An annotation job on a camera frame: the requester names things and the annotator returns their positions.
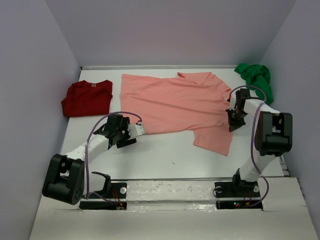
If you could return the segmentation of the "pink t-shirt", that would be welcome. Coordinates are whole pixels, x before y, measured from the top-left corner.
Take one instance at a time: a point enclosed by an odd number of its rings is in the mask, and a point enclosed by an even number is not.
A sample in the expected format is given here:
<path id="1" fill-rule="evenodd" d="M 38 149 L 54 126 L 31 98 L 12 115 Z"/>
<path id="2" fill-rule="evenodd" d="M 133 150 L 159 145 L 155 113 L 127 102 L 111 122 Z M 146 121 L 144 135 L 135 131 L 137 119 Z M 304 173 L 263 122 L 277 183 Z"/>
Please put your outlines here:
<path id="1" fill-rule="evenodd" d="M 176 77 L 123 74 L 120 105 L 142 118 L 148 135 L 193 131 L 197 147 L 227 156 L 227 101 L 231 88 L 211 72 L 177 73 Z"/>

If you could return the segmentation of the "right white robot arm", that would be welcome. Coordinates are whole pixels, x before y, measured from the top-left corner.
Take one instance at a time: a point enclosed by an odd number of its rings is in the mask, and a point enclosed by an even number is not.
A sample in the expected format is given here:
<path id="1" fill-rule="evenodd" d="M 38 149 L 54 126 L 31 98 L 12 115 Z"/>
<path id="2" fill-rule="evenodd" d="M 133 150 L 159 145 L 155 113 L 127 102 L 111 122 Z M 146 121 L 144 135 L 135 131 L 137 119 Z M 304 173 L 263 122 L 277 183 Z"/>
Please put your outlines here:
<path id="1" fill-rule="evenodd" d="M 252 191 L 265 168 L 272 162 L 271 157 L 280 157 L 291 150 L 293 145 L 293 116 L 277 111 L 267 105 L 267 96 L 263 99 L 252 97 L 245 85 L 231 91 L 227 99 L 229 108 L 229 131 L 233 132 L 245 123 L 245 117 L 253 117 L 250 137 L 250 157 L 232 177 L 231 188 L 234 191 Z"/>

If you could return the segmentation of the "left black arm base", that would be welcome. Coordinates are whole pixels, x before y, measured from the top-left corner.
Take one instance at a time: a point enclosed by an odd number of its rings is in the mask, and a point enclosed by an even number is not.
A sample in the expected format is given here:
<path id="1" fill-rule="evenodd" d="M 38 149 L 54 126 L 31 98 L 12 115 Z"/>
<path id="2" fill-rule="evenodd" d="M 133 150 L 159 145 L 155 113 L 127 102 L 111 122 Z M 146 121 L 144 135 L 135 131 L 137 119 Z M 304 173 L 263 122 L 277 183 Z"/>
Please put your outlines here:
<path id="1" fill-rule="evenodd" d="M 90 174 L 90 192 L 87 190 L 79 202 L 81 210 L 126 210 L 128 184 L 125 181 L 113 181 L 108 174 L 93 171 Z"/>

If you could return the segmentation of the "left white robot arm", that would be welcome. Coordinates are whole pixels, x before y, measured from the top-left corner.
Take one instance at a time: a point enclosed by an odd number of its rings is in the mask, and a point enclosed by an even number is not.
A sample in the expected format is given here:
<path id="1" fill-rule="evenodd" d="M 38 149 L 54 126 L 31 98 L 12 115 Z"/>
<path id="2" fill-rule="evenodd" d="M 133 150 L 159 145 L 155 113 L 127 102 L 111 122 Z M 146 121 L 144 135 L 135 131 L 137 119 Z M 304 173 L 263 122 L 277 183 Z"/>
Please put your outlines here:
<path id="1" fill-rule="evenodd" d="M 123 148 L 137 142 L 145 133 L 143 119 L 130 120 L 131 112 L 117 111 L 103 116 L 93 126 L 85 142 L 76 149 L 55 154 L 42 187 L 44 197 L 76 205 L 81 199 L 95 196 L 106 200 L 112 190 L 111 177 L 106 173 L 90 171 L 90 163 L 116 146 Z"/>

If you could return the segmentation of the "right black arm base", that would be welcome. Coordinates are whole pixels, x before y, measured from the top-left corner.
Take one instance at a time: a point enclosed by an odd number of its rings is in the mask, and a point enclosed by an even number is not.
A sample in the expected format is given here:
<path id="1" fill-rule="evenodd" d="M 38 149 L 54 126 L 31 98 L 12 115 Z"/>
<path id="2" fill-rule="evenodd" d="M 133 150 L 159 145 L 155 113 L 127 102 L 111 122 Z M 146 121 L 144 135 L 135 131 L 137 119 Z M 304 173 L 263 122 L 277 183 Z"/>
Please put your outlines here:
<path id="1" fill-rule="evenodd" d="M 212 194 L 218 210 L 263 209 L 258 182 L 241 180 L 239 174 L 232 180 L 215 182 Z"/>

